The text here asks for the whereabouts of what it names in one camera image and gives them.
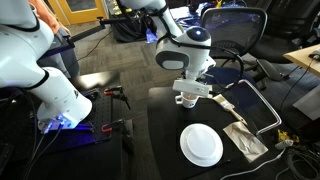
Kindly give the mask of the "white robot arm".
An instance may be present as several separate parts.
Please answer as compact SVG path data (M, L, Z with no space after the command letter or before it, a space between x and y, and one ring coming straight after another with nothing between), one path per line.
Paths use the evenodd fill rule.
M173 89L207 96L209 88L198 79L215 65L209 56L209 32L199 26L180 28L165 0L120 0L118 4L144 9L151 16L157 27L157 64L185 73ZM39 129L73 129L89 115L92 102L60 70L37 65L53 39L51 28L38 19L27 0L0 0L0 87L23 88L42 100L37 111Z

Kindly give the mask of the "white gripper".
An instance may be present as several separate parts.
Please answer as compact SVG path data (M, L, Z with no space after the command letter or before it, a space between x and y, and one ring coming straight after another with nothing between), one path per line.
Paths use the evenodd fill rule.
M200 78L203 74L204 74L204 69L201 69L199 71L185 70L184 78L189 80L196 80Z

